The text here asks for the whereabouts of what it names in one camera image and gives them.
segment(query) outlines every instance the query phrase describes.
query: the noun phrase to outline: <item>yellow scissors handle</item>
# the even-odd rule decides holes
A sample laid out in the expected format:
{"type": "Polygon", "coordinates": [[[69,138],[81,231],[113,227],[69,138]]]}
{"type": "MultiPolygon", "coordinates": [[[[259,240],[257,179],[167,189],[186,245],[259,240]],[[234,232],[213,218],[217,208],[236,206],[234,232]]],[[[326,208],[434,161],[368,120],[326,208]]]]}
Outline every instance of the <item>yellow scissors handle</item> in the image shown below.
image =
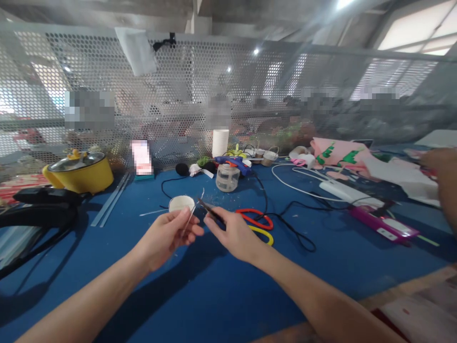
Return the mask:
{"type": "Polygon", "coordinates": [[[275,242],[275,240],[273,239],[273,236],[271,235],[271,233],[269,233],[268,231],[265,231],[265,230],[256,228],[255,226],[251,226],[251,225],[248,225],[248,226],[249,226],[249,228],[250,228],[252,231],[261,233],[261,234],[263,234],[264,236],[266,236],[266,237],[268,238],[268,242],[267,242],[268,245],[270,245],[270,246],[273,245],[273,243],[275,242]]]}

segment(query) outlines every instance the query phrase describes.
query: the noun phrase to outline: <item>blue hot glue gun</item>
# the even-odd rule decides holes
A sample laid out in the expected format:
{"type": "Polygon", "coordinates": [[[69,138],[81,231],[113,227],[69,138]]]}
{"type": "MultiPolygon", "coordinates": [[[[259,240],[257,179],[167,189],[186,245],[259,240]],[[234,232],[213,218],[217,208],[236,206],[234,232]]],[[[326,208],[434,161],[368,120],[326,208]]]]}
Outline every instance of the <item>blue hot glue gun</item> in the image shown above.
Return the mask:
{"type": "Polygon", "coordinates": [[[242,157],[229,157],[229,156],[219,156],[215,157],[213,160],[219,164],[228,164],[230,167],[238,168],[243,176],[248,176],[251,174],[251,168],[243,163],[242,157]]]}

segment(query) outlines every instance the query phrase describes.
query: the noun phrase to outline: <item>person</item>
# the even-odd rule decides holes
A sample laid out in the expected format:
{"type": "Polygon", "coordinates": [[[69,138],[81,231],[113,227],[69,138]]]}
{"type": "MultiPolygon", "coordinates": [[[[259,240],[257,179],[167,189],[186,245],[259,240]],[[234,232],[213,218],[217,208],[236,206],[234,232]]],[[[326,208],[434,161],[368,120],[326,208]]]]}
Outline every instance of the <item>person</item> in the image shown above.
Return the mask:
{"type": "MultiPolygon", "coordinates": [[[[270,275],[323,341],[404,342],[356,301],[261,241],[240,214],[220,207],[213,210],[224,220],[226,231],[206,216],[204,222],[210,231],[233,256],[270,275]]],[[[159,216],[127,255],[46,315],[17,342],[93,341],[146,275],[160,268],[176,247],[192,244],[204,234],[199,219],[189,216],[187,207],[159,216]]]]}
{"type": "Polygon", "coordinates": [[[457,150],[454,148],[430,150],[422,156],[420,164],[436,171],[439,202],[457,238],[457,150]]]}

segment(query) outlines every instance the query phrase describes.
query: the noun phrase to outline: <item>white power strip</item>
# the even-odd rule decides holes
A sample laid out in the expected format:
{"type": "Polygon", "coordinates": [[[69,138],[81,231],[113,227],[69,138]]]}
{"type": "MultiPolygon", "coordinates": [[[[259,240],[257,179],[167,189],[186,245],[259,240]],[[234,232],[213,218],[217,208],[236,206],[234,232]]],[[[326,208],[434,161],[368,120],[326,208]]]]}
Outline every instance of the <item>white power strip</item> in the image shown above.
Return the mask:
{"type": "Polygon", "coordinates": [[[369,205],[374,208],[379,208],[384,205],[384,203],[381,200],[378,200],[376,198],[369,198],[369,195],[359,192],[358,190],[346,186],[345,184],[342,184],[337,181],[323,181],[320,183],[319,187],[329,193],[332,193],[333,195],[342,200],[345,200],[349,203],[354,202],[353,205],[355,206],[369,205]]]}

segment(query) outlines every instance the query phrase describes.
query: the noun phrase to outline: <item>hand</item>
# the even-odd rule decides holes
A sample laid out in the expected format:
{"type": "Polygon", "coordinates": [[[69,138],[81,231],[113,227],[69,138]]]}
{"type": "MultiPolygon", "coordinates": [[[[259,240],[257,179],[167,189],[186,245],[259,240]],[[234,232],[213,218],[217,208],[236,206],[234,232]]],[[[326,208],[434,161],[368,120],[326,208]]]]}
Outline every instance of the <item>hand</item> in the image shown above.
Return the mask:
{"type": "Polygon", "coordinates": [[[221,230],[207,214],[204,222],[211,232],[237,259],[253,263],[266,244],[248,227],[241,214],[226,211],[221,207],[214,207],[212,210],[222,217],[227,230],[221,230]]]}
{"type": "Polygon", "coordinates": [[[454,163],[457,163],[457,150],[453,148],[434,149],[424,154],[420,159],[420,164],[433,169],[454,163]]]}
{"type": "Polygon", "coordinates": [[[148,264],[150,272],[160,268],[179,246],[190,245],[196,236],[203,235],[203,228],[197,225],[200,220],[195,216],[184,228],[189,216],[189,207],[160,215],[135,245],[132,252],[148,264]]]}

